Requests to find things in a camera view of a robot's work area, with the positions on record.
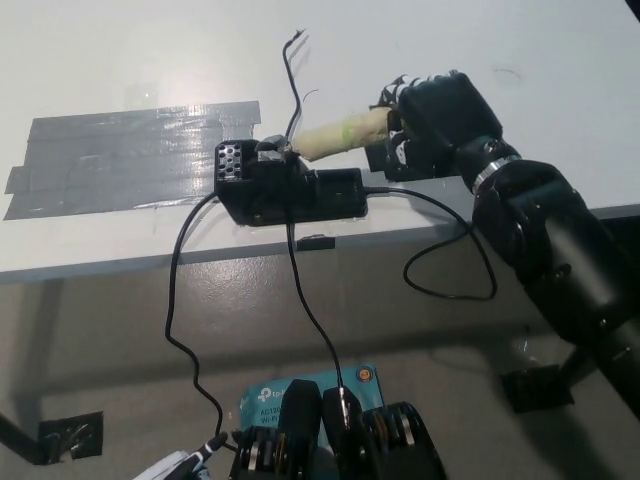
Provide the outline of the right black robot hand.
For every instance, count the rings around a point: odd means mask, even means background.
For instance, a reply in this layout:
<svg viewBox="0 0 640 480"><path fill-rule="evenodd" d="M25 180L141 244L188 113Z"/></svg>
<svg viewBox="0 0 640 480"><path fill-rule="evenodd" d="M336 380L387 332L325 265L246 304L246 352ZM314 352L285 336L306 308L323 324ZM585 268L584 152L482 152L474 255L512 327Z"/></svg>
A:
<svg viewBox="0 0 640 480"><path fill-rule="evenodd" d="M383 87L377 105L390 109L384 172L392 182L457 176L458 149L503 137L491 107L457 70L425 78L402 75Z"/></svg>

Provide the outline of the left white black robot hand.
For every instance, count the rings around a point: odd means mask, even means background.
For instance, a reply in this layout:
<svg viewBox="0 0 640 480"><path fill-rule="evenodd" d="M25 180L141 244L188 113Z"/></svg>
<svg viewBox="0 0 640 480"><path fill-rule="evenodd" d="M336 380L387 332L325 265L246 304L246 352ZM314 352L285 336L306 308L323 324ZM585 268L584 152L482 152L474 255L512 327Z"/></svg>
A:
<svg viewBox="0 0 640 480"><path fill-rule="evenodd" d="M224 446L227 439L228 434L221 432L191 453L175 451L148 467L134 480L210 480L206 462Z"/></svg>

